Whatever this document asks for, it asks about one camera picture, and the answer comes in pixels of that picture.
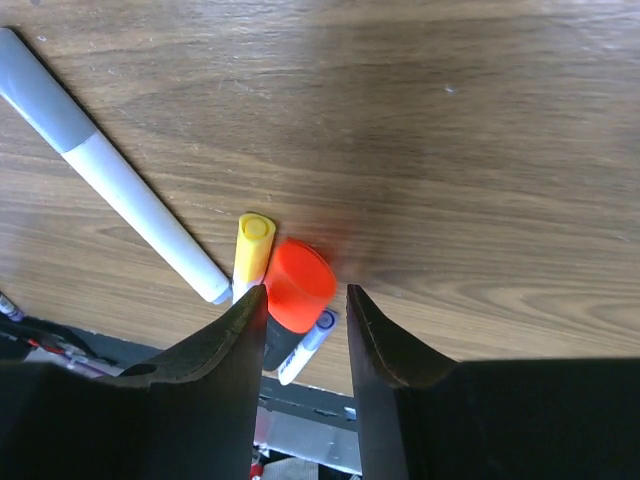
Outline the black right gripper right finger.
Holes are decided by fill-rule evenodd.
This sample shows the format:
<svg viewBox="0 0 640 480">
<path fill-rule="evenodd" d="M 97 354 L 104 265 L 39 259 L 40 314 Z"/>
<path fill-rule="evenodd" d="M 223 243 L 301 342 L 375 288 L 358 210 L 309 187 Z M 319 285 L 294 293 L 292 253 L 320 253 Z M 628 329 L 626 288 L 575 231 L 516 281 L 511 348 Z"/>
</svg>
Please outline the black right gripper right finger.
<svg viewBox="0 0 640 480">
<path fill-rule="evenodd" d="M 637 359 L 458 362 L 346 296 L 365 478 L 638 477 Z"/>
</svg>

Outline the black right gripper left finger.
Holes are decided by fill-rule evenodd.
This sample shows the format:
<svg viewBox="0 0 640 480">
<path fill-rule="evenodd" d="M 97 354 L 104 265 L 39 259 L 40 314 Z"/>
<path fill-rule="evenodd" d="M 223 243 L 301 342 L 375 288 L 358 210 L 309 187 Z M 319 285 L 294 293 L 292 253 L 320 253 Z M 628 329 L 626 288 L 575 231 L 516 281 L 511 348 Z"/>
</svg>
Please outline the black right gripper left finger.
<svg viewBox="0 0 640 480">
<path fill-rule="evenodd" d="M 267 294 L 116 377 L 52 363 L 1 366 L 5 479 L 245 479 Z"/>
</svg>

